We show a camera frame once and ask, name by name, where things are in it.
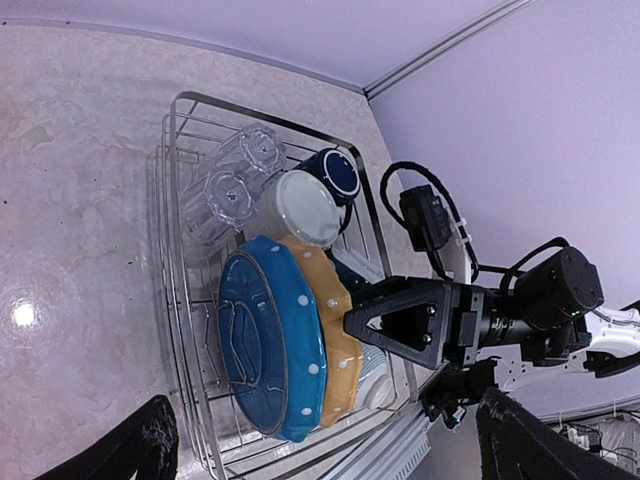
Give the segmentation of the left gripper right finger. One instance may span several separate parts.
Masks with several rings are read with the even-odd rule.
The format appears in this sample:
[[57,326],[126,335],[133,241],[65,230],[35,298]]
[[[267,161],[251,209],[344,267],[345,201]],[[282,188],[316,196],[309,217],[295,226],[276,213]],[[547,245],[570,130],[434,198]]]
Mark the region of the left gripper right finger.
[[571,443],[496,388],[484,393],[475,418],[483,479],[635,477]]

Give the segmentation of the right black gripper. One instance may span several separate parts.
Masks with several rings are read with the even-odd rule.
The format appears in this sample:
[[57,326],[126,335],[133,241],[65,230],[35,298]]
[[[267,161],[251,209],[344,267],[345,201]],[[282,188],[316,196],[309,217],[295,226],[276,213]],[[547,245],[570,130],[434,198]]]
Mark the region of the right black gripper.
[[497,360],[475,363],[478,352],[519,344],[530,334],[530,326],[510,292],[503,295],[497,289],[464,284],[451,287],[450,310],[448,282],[389,277],[352,296],[343,327],[352,337],[429,370],[446,360],[420,389],[418,399],[431,423],[441,418],[445,425],[459,425],[467,407],[497,386]]

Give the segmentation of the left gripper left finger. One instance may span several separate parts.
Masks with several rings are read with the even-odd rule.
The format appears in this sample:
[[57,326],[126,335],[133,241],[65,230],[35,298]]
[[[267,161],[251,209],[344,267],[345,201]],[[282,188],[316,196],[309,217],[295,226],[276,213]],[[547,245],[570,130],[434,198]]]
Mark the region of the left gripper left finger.
[[156,395],[96,443],[42,479],[174,479],[179,433],[169,399]]

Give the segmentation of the blue polka dot plate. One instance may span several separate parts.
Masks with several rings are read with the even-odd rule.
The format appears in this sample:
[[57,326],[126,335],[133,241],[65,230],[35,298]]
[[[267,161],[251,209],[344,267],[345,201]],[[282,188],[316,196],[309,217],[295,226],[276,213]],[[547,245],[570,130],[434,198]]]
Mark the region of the blue polka dot plate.
[[238,406],[261,434],[300,443],[321,422],[328,378],[314,294],[290,249],[265,236],[225,261],[218,343]]

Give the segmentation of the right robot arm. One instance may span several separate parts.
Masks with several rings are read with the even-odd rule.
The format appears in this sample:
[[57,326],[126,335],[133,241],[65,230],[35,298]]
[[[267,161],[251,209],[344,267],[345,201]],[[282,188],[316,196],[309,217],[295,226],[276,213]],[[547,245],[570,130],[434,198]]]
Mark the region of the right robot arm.
[[418,395],[430,420],[453,429],[485,391],[553,375],[598,379],[639,364],[639,307],[604,307],[597,268],[560,238],[556,251],[497,288],[393,276],[358,292],[347,334],[434,371]]

